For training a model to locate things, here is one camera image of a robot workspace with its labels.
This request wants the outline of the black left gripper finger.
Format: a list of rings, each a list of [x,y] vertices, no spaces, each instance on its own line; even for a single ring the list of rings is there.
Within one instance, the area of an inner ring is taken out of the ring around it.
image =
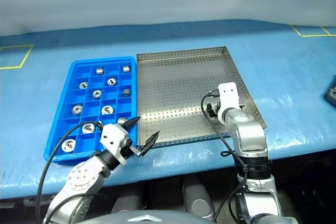
[[[133,128],[135,125],[137,125],[138,121],[140,120],[140,116],[137,116],[137,117],[134,117],[134,118],[131,118],[127,121],[125,121],[123,124],[122,124],[122,127],[125,129],[125,130],[130,130],[131,128]]]
[[[140,149],[140,155],[144,156],[155,144],[156,140],[159,137],[159,131],[151,135],[145,142],[145,145],[143,145]]]

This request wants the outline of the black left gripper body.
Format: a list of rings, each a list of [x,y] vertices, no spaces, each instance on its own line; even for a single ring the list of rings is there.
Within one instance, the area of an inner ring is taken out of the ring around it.
[[[132,155],[139,157],[142,156],[142,151],[134,147],[131,140],[127,140],[126,145],[121,149],[121,155],[124,159],[128,159]]]

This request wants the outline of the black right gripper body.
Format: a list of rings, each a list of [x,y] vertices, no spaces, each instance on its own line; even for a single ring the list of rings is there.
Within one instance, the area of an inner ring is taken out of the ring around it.
[[[219,94],[213,95],[213,94],[208,94],[206,96],[207,98],[214,99],[214,98],[219,98]],[[206,112],[209,116],[217,116],[219,112],[219,108],[221,106],[220,101],[213,102],[213,103],[207,103],[206,105]]]

